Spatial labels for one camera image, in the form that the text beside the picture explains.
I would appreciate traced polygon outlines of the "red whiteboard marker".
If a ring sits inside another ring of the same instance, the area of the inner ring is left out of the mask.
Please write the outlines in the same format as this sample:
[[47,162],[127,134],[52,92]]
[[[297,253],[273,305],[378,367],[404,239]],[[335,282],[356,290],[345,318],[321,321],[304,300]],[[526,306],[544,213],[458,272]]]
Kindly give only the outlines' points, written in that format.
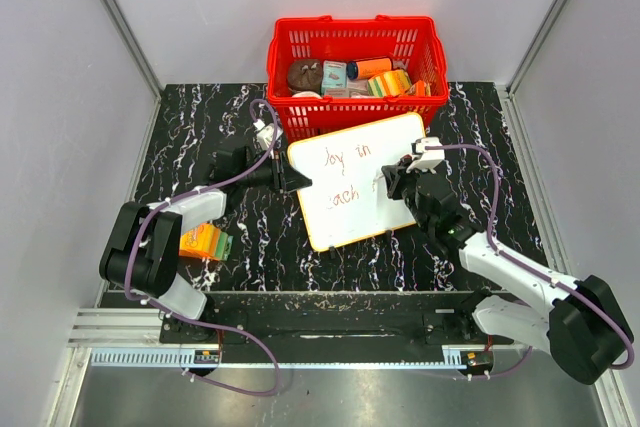
[[412,162],[413,158],[410,155],[404,155],[395,164],[382,166],[380,172],[374,177],[373,183],[384,181],[385,185],[389,187],[407,173],[407,169]]

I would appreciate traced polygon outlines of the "yellow framed whiteboard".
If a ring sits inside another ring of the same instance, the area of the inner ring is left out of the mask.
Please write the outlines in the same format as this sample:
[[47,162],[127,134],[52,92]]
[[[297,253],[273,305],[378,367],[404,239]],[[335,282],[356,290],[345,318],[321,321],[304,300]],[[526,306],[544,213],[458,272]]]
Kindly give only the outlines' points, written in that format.
[[309,243],[316,252],[411,226],[401,201],[390,200],[381,167],[411,152],[425,134],[408,113],[299,140],[287,150],[291,165],[312,181],[297,192]]

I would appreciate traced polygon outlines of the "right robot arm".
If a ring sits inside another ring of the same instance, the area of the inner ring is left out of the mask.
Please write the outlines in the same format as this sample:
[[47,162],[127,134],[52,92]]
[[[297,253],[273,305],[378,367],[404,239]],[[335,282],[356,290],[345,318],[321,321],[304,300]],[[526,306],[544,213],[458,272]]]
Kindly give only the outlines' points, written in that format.
[[408,157],[382,167],[389,199],[401,201],[442,260],[484,277],[515,296],[476,294],[454,322],[468,343],[510,338],[543,351],[574,380],[594,384],[609,369],[635,360],[634,336],[610,286],[533,262],[493,239],[473,222],[447,181],[419,171]]

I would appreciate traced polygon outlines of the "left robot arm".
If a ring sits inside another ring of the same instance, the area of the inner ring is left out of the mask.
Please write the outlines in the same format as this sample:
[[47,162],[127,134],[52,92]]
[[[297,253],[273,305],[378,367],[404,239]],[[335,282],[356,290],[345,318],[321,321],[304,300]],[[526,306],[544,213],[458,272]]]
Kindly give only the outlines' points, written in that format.
[[202,185],[168,201],[130,201],[120,208],[99,274],[183,317],[182,331],[195,342],[206,342],[214,336],[217,320],[206,295],[178,273],[181,237],[231,212],[248,188],[291,193],[311,185],[312,180],[278,152],[259,154],[249,146],[219,151]]

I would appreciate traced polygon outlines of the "yellow orange snack box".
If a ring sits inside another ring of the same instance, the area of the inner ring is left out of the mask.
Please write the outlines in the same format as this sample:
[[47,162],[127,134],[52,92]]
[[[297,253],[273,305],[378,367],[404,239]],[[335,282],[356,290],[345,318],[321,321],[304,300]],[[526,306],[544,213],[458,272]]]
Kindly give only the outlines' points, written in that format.
[[412,82],[405,70],[396,69],[371,77],[367,86],[372,96],[379,98],[398,97],[410,89]]

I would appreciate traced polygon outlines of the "orange green snack box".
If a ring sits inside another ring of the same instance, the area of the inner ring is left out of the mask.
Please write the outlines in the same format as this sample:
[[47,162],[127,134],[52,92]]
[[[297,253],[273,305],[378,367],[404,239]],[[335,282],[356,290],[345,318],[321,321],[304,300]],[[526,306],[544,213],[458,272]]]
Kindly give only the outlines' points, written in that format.
[[226,261],[231,252],[233,237],[212,224],[201,224],[180,238],[181,257]]

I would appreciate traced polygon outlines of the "blue capped yellow bottle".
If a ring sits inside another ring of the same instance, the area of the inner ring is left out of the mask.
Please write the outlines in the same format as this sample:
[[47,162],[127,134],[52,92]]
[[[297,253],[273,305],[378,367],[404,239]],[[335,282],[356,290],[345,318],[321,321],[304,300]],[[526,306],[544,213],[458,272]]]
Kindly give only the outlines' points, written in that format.
[[392,68],[393,61],[389,57],[350,61],[347,63],[347,78],[349,80],[369,79]]

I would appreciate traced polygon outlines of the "teal small box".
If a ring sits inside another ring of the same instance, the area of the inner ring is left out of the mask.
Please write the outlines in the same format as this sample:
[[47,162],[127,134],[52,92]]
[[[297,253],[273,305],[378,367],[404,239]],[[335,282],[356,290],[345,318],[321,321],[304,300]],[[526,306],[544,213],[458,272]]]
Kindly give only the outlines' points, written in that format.
[[325,60],[323,62],[321,93],[327,89],[343,89],[347,83],[347,64],[344,62]]

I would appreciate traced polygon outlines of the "red plastic basket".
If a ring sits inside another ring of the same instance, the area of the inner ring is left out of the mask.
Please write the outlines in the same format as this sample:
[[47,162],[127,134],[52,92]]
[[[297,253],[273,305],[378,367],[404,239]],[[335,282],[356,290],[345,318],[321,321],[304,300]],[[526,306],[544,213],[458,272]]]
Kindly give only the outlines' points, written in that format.
[[281,18],[267,56],[267,99],[289,142],[403,113],[425,124],[449,100],[432,18]]

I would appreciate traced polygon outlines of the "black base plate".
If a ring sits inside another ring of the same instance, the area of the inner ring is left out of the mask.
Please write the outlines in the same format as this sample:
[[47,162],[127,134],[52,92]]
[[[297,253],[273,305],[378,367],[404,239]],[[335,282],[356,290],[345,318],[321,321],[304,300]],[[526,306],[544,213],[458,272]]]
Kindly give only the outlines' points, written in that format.
[[472,322],[483,292],[214,292],[207,320],[268,340],[330,336],[485,344]]

